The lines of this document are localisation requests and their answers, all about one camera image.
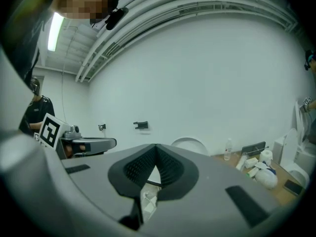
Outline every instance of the black t-shirt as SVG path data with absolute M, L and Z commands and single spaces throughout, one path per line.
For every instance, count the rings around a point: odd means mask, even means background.
M 53 103 L 48 97 L 42 96 L 39 101 L 32 102 L 25 112 L 27 121 L 30 124 L 42 122 L 46 113 L 55 116 Z
M 38 58 L 40 31 L 52 16 L 53 0 L 16 0 L 11 17 L 1 30 L 1 44 L 18 75 L 29 87 L 33 67 Z M 24 115 L 19 129 L 32 134 Z

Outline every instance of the white container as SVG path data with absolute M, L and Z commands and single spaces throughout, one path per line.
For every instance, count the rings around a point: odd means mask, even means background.
M 250 170 L 248 173 L 247 173 L 247 176 L 249 176 L 250 178 L 253 178 L 257 172 L 259 171 L 259 169 L 256 167 L 256 168 L 253 168 L 252 170 Z
M 277 186 L 277 176 L 274 175 L 268 169 L 259 170 L 257 174 L 255 175 L 255 178 L 258 183 L 261 183 L 263 186 L 265 186 L 269 190 Z
M 225 145 L 224 160 L 230 160 L 233 150 L 232 139 L 228 139 Z
M 258 159 L 256 157 L 248 159 L 245 162 L 245 167 L 252 168 L 257 162 L 258 162 Z
M 243 171 L 243 168 L 245 167 L 245 162 L 246 162 L 247 159 L 248 159 L 248 156 L 247 155 L 243 155 L 240 158 L 240 160 L 239 160 L 239 162 L 238 162 L 238 164 L 236 166 L 236 169 L 238 169 L 240 171 Z
M 270 151 L 270 150 L 263 150 L 263 151 L 260 153 L 259 161 L 265 162 L 265 163 L 267 164 L 267 166 L 270 166 L 270 165 L 271 165 L 272 159 L 273 159 L 273 153 L 272 153 L 272 151 Z

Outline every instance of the black rubber pad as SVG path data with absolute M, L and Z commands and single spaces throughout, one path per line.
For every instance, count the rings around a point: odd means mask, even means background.
M 268 213 L 264 211 L 242 187 L 232 186 L 227 188 L 226 192 L 234 201 L 250 227 L 254 227 L 268 218 Z
M 90 167 L 87 164 L 83 164 L 83 165 L 78 165 L 75 167 L 65 168 L 65 170 L 68 174 L 73 174 L 73 173 L 76 173 L 76 172 L 79 172 L 79 171 L 82 171 L 82 170 L 85 170 L 88 168 L 90 168 Z

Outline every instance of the person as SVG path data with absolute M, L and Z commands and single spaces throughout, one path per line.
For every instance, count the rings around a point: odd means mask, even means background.
M 306 51 L 305 59 L 307 64 L 305 66 L 305 69 L 308 70 L 310 68 L 312 72 L 316 75 L 316 52 L 311 50 Z M 312 101 L 308 105 L 303 105 L 301 108 L 301 111 L 304 113 L 310 112 L 311 110 L 316 110 L 316 100 Z M 308 140 L 316 145 L 316 119 L 312 123 Z
M 17 74 L 31 88 L 33 67 L 39 56 L 37 42 L 54 12 L 72 19 L 98 22 L 106 18 L 119 0 L 16 0 L 1 29 L 1 45 Z M 24 115 L 19 129 L 30 134 Z
M 54 107 L 48 97 L 40 95 L 40 82 L 36 77 L 32 77 L 31 87 L 33 89 L 34 97 L 28 106 L 25 115 L 31 131 L 33 133 L 39 133 L 46 113 L 55 116 Z

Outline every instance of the smartphone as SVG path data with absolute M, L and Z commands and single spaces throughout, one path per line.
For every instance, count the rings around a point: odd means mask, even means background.
M 296 196 L 299 195 L 303 189 L 302 186 L 292 182 L 291 180 L 287 180 L 285 182 L 284 188 Z

